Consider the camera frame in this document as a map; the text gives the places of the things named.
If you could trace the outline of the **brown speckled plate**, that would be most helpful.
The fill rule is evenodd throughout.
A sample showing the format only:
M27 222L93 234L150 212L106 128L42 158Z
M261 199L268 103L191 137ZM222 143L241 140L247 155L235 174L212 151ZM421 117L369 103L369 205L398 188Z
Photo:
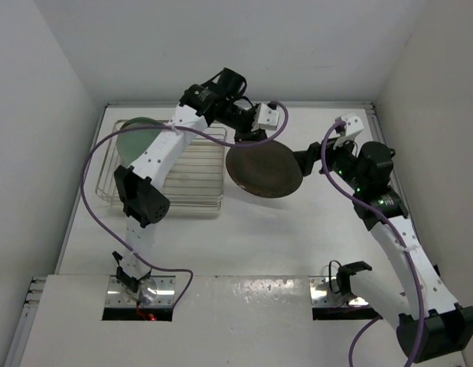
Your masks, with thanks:
M282 198L294 193L303 174L290 148L278 141L230 148L226 168L241 189L262 198Z

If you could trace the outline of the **teal flower plate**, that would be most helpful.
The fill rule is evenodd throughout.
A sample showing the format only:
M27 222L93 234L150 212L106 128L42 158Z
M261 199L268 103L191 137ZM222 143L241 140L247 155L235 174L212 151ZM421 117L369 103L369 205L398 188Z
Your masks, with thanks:
M125 130L132 130L135 128L145 128L145 127L154 127L156 130L159 130L159 129L163 129L164 126L165 126L164 123L155 119L151 119L148 117L136 117L136 118L125 121L121 125L121 128L119 130L125 131Z
M119 134L116 139L116 149L121 165L128 167L139 158L160 132L159 129L142 129Z

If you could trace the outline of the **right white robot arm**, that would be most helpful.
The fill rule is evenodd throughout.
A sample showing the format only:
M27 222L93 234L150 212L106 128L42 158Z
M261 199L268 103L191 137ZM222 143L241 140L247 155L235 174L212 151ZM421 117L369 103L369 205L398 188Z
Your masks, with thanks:
M395 292L365 261L341 265L331 289L362 297L396 332L410 362L461 352L473 337L473 306L463 307L440 279L413 229L405 203L390 185L395 151L377 141L353 153L352 141L311 144L294 159L304 175L314 163L354 191L354 211L387 254L403 289Z

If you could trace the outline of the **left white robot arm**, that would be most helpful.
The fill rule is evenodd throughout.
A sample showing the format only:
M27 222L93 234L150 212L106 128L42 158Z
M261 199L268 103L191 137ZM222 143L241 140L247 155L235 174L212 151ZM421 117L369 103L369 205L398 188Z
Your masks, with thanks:
M158 222L168 213L170 200L162 193L165 180L180 155L213 122L239 133L275 130L279 114L273 104L237 105L246 91L246 79L225 68L202 84L188 87L167 124L154 141L128 166L119 166L114 179L126 215L126 253L116 255L116 277L137 294L153 267L142 260L152 250Z

